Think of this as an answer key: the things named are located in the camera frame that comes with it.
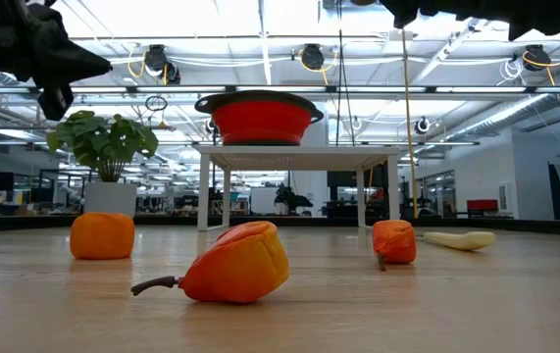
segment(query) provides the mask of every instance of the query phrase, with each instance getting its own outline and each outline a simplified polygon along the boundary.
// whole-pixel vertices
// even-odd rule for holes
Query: wooden floor
[[[0,232],[0,352],[560,352],[559,235],[499,232],[479,253],[420,242],[381,273],[364,230],[281,228],[290,279],[235,306],[129,294],[184,275],[217,232],[138,227],[130,260],[101,262],[73,260],[68,232]]]

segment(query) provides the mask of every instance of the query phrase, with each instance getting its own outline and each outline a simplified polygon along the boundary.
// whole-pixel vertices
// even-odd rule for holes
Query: desk
[[[229,226],[229,192],[223,192],[223,223],[208,227],[210,162],[223,169],[224,190],[231,171],[353,171],[358,184],[358,226],[365,223],[364,171],[387,161],[390,218],[399,220],[397,149],[391,147],[193,146],[201,154],[199,230]]]

